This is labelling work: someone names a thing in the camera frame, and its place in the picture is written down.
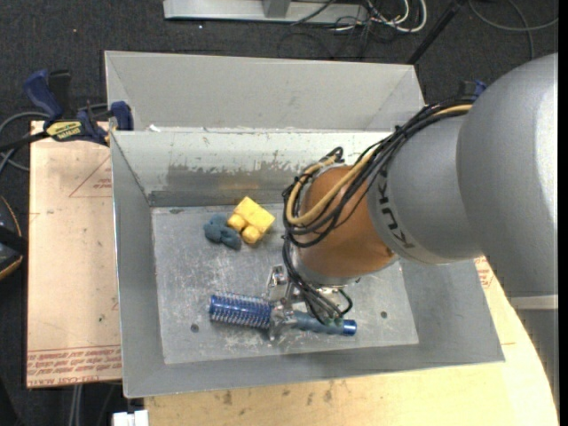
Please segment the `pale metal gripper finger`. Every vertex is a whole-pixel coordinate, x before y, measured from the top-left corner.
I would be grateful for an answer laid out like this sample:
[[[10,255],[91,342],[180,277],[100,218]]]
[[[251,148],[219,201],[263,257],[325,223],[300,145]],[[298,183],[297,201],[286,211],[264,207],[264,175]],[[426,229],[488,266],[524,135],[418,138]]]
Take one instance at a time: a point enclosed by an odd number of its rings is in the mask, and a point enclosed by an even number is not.
[[[268,276],[267,300],[270,303],[278,302],[280,299],[286,296],[287,290],[288,274],[281,264],[274,265]]]
[[[272,309],[268,337],[270,341],[276,341],[288,330],[296,325],[296,317],[291,309],[282,309],[276,307]]]

